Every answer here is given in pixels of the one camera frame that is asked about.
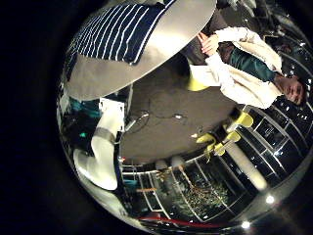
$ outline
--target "hand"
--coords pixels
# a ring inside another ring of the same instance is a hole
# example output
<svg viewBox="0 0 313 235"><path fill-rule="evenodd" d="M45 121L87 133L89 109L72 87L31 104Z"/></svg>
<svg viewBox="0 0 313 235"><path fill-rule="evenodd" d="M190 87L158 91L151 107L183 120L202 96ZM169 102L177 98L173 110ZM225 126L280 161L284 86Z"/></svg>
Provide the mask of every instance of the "hand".
<svg viewBox="0 0 313 235"><path fill-rule="evenodd" d="M202 45L202 52L205 53L207 56L213 55L218 48L218 35L212 34L209 37L206 36L204 33L200 32L198 34L198 39Z"/></svg>

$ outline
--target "floor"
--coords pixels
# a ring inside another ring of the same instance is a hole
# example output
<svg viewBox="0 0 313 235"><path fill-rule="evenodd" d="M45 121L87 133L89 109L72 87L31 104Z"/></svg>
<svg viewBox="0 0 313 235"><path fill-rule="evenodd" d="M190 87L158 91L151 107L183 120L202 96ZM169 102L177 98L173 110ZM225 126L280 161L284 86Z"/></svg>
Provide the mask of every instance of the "floor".
<svg viewBox="0 0 313 235"><path fill-rule="evenodd" d="M183 60L177 55L134 84L130 114L133 119L149 115L123 136L121 155L126 159L147 164L194 152L203 145L192 135L211 130L233 110L235 103L223 96L219 87L187 90L188 76L180 74Z"/></svg>

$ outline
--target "green shirt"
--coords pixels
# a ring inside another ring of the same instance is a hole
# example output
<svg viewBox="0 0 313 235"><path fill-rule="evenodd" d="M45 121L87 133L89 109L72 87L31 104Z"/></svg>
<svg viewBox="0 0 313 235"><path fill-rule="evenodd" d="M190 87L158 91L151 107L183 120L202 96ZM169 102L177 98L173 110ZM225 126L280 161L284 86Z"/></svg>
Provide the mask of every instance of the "green shirt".
<svg viewBox="0 0 313 235"><path fill-rule="evenodd" d="M262 81L274 81L274 71L269 70L265 63L261 62L256 57L238 49L237 47L231 54L229 64L230 66L240 71L245 71Z"/></svg>

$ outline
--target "navy and white stripe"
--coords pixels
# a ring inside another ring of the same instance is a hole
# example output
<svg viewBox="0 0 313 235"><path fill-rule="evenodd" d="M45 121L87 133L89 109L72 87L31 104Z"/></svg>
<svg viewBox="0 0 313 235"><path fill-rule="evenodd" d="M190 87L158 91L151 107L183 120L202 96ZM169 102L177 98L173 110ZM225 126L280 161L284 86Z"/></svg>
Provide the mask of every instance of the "navy and white stripe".
<svg viewBox="0 0 313 235"><path fill-rule="evenodd" d="M173 2L175 0L153 6L119 5L94 16L76 33L67 50L67 78L77 53L136 65L158 20Z"/></svg>

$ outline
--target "yellow chair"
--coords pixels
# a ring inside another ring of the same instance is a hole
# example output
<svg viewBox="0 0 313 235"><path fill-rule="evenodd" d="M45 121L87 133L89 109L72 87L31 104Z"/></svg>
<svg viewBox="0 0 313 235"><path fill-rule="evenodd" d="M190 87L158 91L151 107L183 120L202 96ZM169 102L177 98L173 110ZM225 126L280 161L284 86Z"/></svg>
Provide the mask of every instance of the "yellow chair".
<svg viewBox="0 0 313 235"><path fill-rule="evenodd" d="M217 156L222 156L225 154L224 145L222 143L218 143L214 146L214 152Z"/></svg>
<svg viewBox="0 0 313 235"><path fill-rule="evenodd" d="M234 130L232 132L230 132L227 136L226 136L226 140L228 141L233 141L234 143L236 143L237 141L239 141L242 137Z"/></svg>
<svg viewBox="0 0 313 235"><path fill-rule="evenodd" d="M250 114L241 111L241 114L237 119L234 120L234 123L244 127L251 127L253 125L253 118L250 116Z"/></svg>
<svg viewBox="0 0 313 235"><path fill-rule="evenodd" d="M199 81L194 79L194 77L192 75L190 75L188 84L186 86L186 88L190 91L200 91L200 90L204 90L207 87L209 87L209 86L203 85L202 83L200 83Z"/></svg>
<svg viewBox="0 0 313 235"><path fill-rule="evenodd" d="M241 111L241 114L236 119L233 119L231 124L229 124L228 126L223 125L223 127L226 132L230 133L234 131L238 125L242 125L246 128L251 127L253 125L253 118L250 116L250 114Z"/></svg>
<svg viewBox="0 0 313 235"><path fill-rule="evenodd" d="M202 144L202 143L209 142L209 141L213 141L214 144L216 143L215 137L213 135L211 135L210 133L206 133L202 137L199 137L197 139L196 143Z"/></svg>

